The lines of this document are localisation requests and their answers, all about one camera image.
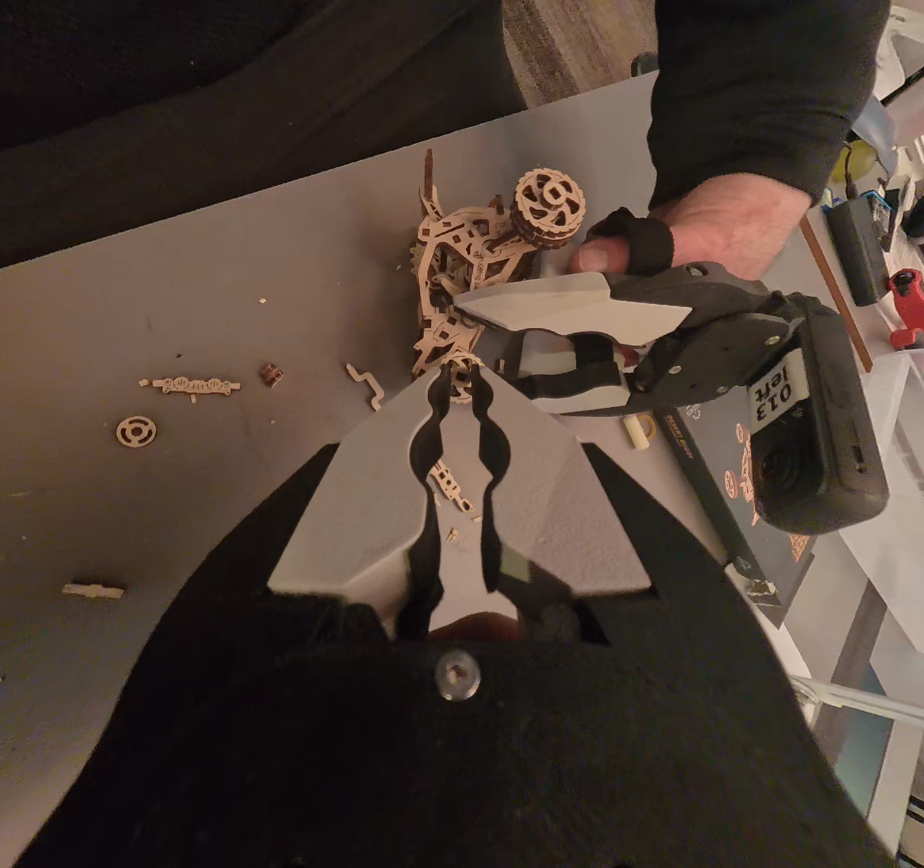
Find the black model kit box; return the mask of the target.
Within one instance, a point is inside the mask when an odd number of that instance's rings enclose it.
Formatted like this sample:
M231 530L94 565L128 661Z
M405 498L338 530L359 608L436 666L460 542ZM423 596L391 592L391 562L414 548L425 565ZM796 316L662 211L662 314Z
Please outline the black model kit box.
M719 536L726 564L745 580L746 597L779 627L812 562L816 537L783 532L759 514L743 397L732 390L720 400L654 410L653 417Z

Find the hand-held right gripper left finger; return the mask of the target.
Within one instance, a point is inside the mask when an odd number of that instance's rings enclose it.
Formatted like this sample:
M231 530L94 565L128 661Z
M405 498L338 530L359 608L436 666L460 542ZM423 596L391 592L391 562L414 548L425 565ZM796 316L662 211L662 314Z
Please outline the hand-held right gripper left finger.
M444 595L442 539L427 478L443 455L451 369L436 367L347 435L268 587L367 605L423 639Z

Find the person's black clothing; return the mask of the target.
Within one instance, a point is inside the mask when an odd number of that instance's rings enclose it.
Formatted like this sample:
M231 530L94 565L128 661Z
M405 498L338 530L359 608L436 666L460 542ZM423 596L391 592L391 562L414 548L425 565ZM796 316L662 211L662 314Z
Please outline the person's black clothing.
M520 112L502 0L1 0L8 267Z

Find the person's left hand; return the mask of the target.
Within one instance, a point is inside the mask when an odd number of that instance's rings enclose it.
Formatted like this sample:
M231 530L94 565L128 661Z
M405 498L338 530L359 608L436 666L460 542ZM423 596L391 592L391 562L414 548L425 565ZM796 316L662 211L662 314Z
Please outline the person's left hand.
M810 196L751 173L704 181L650 218L674 238L673 265L713 262L746 281L763 277L810 208Z

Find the wooden ornamented strip part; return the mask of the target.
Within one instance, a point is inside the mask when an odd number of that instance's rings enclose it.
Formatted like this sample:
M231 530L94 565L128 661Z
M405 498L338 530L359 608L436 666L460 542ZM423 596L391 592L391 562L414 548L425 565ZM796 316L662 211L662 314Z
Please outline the wooden ornamented strip part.
M156 389L165 395L180 394L196 402L202 396L230 396L241 389L236 381L212 377L208 379L184 376L165 378L142 378L138 382L142 389Z

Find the person's left forearm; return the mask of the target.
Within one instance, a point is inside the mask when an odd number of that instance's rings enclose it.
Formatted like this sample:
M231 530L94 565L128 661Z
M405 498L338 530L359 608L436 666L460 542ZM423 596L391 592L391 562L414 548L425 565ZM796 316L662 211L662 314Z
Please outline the person's left forearm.
M891 0L655 0L652 207L749 173L817 204L872 92Z

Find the wooden forked frame part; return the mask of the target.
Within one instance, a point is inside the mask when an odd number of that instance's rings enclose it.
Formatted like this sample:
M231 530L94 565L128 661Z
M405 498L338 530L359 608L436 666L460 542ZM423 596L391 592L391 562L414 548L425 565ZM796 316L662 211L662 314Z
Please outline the wooden forked frame part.
M442 460L437 460L433 464L430 476L445 498L454 503L461 512L465 514L474 512L473 504L464 497L455 476Z

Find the wooden buggy model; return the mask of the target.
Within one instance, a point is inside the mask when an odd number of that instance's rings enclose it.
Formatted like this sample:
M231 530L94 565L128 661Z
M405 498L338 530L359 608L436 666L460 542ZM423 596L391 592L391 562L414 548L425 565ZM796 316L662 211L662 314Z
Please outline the wooden buggy model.
M518 180L511 203L495 195L490 204L448 213L433 181L433 149L424 157L420 190L422 221L410 249L418 292L420 337L412 377L455 363L451 401L471 400L470 375L461 362L474 353L484 331L456 308L471 291L522 281L540 250L568 245L586 215L584 192L569 175L538 168Z

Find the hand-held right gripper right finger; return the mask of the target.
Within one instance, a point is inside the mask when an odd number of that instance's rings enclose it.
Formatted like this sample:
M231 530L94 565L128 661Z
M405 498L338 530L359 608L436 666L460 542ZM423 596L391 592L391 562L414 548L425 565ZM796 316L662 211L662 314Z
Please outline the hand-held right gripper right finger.
M652 581L583 446L493 371L474 366L482 499L481 569L509 600L643 593Z

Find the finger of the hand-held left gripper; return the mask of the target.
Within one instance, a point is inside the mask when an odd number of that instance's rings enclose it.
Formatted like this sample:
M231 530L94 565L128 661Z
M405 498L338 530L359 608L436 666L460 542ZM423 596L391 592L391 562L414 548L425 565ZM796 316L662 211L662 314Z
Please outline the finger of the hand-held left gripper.
M591 333L633 347L675 331L691 314L688 306L613 299L600 273L493 285L456 296L454 305L504 331L545 331L562 337Z
M640 354L605 335L561 336L549 331L499 332L501 376L544 412L629 415L652 412L634 389Z

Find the red tool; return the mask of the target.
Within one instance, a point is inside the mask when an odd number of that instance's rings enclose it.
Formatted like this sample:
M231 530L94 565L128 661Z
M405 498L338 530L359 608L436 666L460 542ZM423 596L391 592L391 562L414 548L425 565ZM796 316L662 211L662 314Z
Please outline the red tool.
M901 269L889 280L895 310L903 327L891 333L896 351L923 349L923 275L915 269Z

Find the wooden zigzag bracket part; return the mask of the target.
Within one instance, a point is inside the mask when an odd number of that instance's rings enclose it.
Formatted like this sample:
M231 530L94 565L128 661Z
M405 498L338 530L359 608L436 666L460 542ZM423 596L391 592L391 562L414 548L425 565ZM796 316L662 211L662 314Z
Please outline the wooden zigzag bracket part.
M355 383L369 388L369 405L374 412L378 412L382 408L385 391L376 377L370 371L360 371L350 363L345 364L345 369Z

